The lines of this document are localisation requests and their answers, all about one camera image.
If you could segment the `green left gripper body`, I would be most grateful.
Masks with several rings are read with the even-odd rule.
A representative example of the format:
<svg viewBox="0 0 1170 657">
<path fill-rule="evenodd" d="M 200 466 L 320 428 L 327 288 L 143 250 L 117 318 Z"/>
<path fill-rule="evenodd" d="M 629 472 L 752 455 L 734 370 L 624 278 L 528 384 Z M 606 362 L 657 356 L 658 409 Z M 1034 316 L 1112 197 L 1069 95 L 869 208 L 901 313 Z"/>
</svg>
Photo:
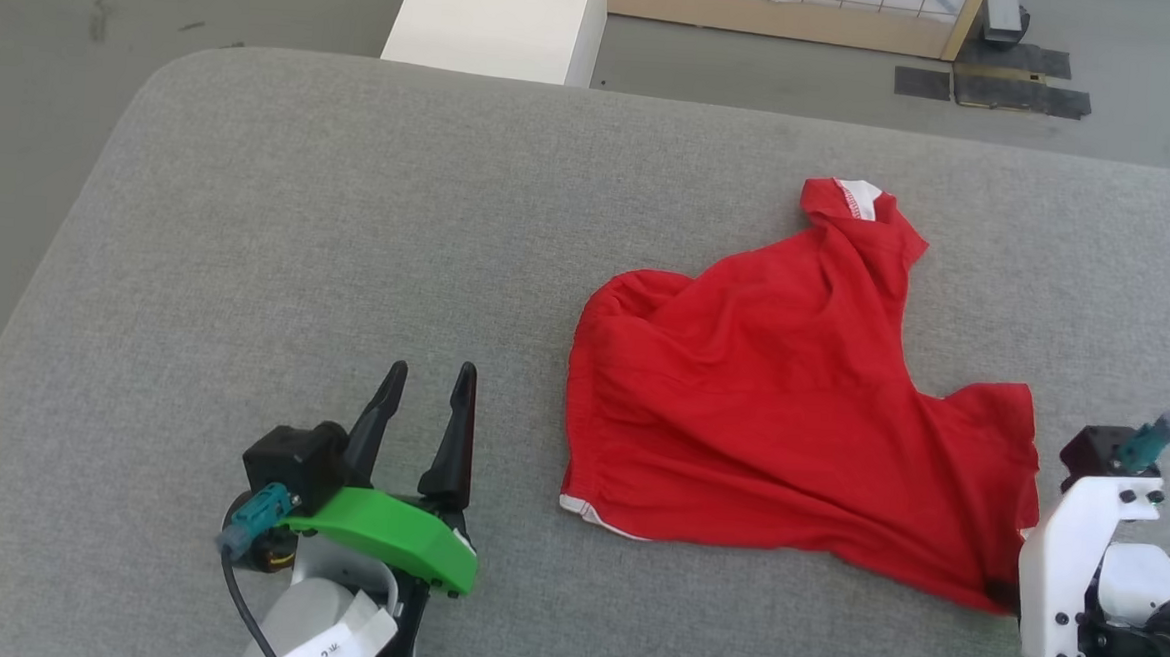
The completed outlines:
<svg viewBox="0 0 1170 657">
<path fill-rule="evenodd" d="M 466 526 L 464 510 L 433 511 L 421 497 L 343 486 L 314 509 L 283 483 L 271 482 L 238 504 L 221 532 L 220 549 L 243 560 L 254 541 L 271 530 L 300 535 L 312 531 L 449 596 L 469 596 L 480 562 Z"/>
</svg>

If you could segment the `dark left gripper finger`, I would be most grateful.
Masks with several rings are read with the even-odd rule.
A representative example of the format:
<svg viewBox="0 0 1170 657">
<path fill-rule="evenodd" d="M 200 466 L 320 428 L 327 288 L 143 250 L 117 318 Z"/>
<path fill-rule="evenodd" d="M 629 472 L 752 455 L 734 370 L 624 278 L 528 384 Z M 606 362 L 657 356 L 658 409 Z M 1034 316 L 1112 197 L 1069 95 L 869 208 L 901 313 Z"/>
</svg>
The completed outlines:
<svg viewBox="0 0 1170 657">
<path fill-rule="evenodd" d="M 472 502 L 473 450 L 476 431 L 479 369 L 461 364 L 449 397 L 449 419 L 429 469 L 417 492 L 433 511 L 462 512 Z"/>
<path fill-rule="evenodd" d="M 372 487 L 372 470 L 380 452 L 388 420 L 393 419 L 401 404 L 402 390 L 407 383 L 410 365 L 404 360 L 392 364 L 376 395 L 362 409 L 360 417 L 349 431 L 347 445 L 342 451 L 340 472 L 351 487 Z"/>
</svg>

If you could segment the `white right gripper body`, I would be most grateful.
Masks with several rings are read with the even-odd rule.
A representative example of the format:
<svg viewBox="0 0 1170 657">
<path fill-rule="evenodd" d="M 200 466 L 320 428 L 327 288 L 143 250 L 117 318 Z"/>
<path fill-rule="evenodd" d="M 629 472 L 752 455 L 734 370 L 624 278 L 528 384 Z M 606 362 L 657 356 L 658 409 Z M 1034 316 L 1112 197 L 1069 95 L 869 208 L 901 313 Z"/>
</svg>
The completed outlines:
<svg viewBox="0 0 1170 657">
<path fill-rule="evenodd" d="M 1097 476 L 1072 483 L 1057 509 L 1028 530 L 1018 559 L 1023 603 L 1023 657 L 1086 657 L 1078 645 L 1079 618 L 1088 618 L 1087 596 L 1104 575 L 1106 618 L 1143 625 L 1163 602 L 1165 554 L 1159 547 L 1127 542 L 1115 547 L 1119 524 L 1159 518 L 1150 493 L 1159 476 Z"/>
</svg>

